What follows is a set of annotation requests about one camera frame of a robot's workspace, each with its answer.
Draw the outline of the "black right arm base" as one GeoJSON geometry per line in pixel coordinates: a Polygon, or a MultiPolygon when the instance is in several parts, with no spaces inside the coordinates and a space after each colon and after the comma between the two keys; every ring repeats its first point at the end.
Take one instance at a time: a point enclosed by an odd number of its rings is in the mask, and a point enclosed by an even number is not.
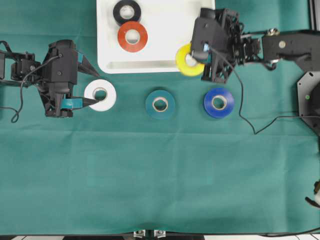
{"type": "Polygon", "coordinates": [[[320,136],[320,72],[306,72],[296,83],[298,114],[320,136]]]}

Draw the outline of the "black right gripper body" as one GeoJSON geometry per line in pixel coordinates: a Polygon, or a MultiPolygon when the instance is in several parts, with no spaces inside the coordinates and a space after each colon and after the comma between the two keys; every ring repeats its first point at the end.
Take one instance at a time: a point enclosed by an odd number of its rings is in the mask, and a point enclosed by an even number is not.
{"type": "Polygon", "coordinates": [[[218,51],[228,62],[210,51],[208,62],[204,64],[204,72],[201,79],[203,81],[226,84],[236,60],[233,53],[233,44],[236,36],[243,31],[244,25],[239,21],[239,13],[229,8],[211,9],[202,8],[200,16],[206,19],[213,19],[217,22],[217,27],[209,35],[212,41],[208,44],[210,48],[218,51]]]}

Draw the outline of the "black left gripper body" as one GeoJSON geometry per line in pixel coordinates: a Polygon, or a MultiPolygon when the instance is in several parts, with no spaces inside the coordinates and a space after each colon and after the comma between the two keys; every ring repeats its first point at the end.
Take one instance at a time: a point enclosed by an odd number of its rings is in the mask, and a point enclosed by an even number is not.
{"type": "MultiPolygon", "coordinates": [[[[43,62],[48,64],[50,61],[52,61],[55,58],[56,57],[53,57],[53,58],[49,59],[48,61],[43,61],[43,62]]],[[[45,81],[43,79],[43,73],[42,73],[41,82],[39,83],[39,87],[40,87],[39,94],[40,94],[40,97],[41,97],[41,100],[42,100],[42,103],[43,103],[43,106],[45,109],[45,116],[54,117],[54,118],[71,118],[71,117],[73,117],[73,112],[71,109],[61,109],[61,103],[62,103],[63,99],[67,99],[67,98],[70,99],[73,97],[74,85],[72,86],[71,92],[68,94],[56,93],[56,92],[54,92],[52,86],[49,86],[49,84],[45,83],[45,81]]]]}

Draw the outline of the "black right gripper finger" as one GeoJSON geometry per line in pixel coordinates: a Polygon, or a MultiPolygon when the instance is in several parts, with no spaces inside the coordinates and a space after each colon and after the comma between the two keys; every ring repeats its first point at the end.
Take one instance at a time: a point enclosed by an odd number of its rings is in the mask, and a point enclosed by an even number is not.
{"type": "Polygon", "coordinates": [[[192,49],[190,55],[199,63],[206,63],[208,61],[208,52],[203,50],[192,49]]]}

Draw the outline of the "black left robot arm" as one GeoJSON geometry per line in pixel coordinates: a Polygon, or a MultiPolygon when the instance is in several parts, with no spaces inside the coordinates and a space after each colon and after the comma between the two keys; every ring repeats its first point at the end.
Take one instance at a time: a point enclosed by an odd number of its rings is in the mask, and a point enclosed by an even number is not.
{"type": "Polygon", "coordinates": [[[73,111],[98,103],[94,98],[74,96],[78,73],[99,76],[87,58],[77,51],[73,40],[63,39],[49,44],[43,62],[35,54],[13,52],[2,40],[0,83],[20,89],[37,88],[46,117],[71,118],[73,111]]]}

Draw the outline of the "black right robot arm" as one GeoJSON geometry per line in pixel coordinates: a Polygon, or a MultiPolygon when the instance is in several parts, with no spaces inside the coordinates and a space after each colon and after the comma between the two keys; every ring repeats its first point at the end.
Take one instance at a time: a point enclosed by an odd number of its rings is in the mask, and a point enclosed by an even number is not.
{"type": "Polygon", "coordinates": [[[319,31],[271,28],[245,33],[244,28],[234,10],[201,8],[190,53],[204,64],[202,80],[225,84],[236,66],[261,64],[273,71],[279,60],[292,61],[304,72],[319,71],[319,31]]]}

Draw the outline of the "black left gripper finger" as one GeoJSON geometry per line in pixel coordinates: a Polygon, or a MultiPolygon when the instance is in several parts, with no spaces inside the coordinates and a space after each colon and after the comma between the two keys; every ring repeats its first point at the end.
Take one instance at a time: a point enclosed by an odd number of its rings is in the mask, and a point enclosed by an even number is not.
{"type": "Polygon", "coordinates": [[[97,70],[91,65],[88,59],[82,54],[77,54],[78,71],[87,75],[99,77],[97,70]]]}
{"type": "Polygon", "coordinates": [[[61,102],[61,109],[82,109],[98,102],[99,100],[85,97],[64,98],[61,102]]]}

